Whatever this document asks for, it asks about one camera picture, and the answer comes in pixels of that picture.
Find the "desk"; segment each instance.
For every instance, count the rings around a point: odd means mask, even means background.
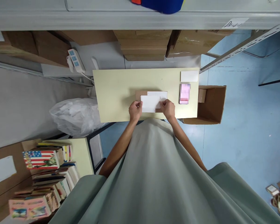
[[[136,90],[167,91],[175,104],[176,118],[196,118],[198,82],[191,82],[188,105],[179,104],[180,72],[199,68],[93,70],[101,122],[129,121],[128,107]],[[163,113],[142,113],[146,118],[165,119]]]

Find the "person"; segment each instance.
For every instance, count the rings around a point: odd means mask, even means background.
[[[164,113],[166,119],[171,124],[174,135],[186,149],[186,151],[190,154],[190,156],[195,160],[195,162],[200,166],[200,168],[204,171],[207,171],[205,168],[199,154],[195,150],[194,146],[191,144],[185,132],[182,130],[180,125],[175,118],[175,105],[170,100],[165,100],[164,102],[160,102],[160,107],[162,112]],[[134,101],[129,109],[130,114],[130,122],[128,123],[126,129],[122,133],[121,137],[113,147],[109,156],[107,157],[104,165],[100,170],[100,175],[108,177],[110,173],[113,171],[119,160],[126,153],[128,149],[128,145],[131,141],[133,131],[136,127],[137,122],[139,121],[142,115],[142,101]]]
[[[146,119],[137,125],[142,102],[131,104],[130,121],[99,175],[82,177],[49,224],[280,224],[227,163],[207,170],[174,104],[160,106],[169,123]]]

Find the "electrical outlet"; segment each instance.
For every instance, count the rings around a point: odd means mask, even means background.
[[[71,56],[71,60],[75,66],[76,71],[79,73],[85,73],[85,68],[78,52],[75,49],[70,49],[68,50],[68,53]]]

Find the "white paper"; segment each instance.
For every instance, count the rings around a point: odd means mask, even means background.
[[[199,71],[181,71],[180,82],[198,82]]]
[[[244,24],[249,18],[233,18],[229,20],[228,23],[226,23],[225,26],[222,27],[222,29],[237,29],[239,28],[242,24]]]
[[[165,101],[167,99],[167,91],[148,91],[147,95],[148,96],[157,96],[157,97],[159,97],[159,102],[160,101]]]
[[[155,113],[156,110],[154,108],[146,108],[142,107],[142,113]]]
[[[159,96],[141,96],[141,101],[143,102],[142,108],[156,109],[160,108]]]
[[[0,159],[0,182],[16,174],[15,164],[12,156]]]

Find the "blue object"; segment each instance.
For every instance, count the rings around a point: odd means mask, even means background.
[[[141,0],[141,5],[164,14],[173,14],[181,9],[183,2],[184,0]]]

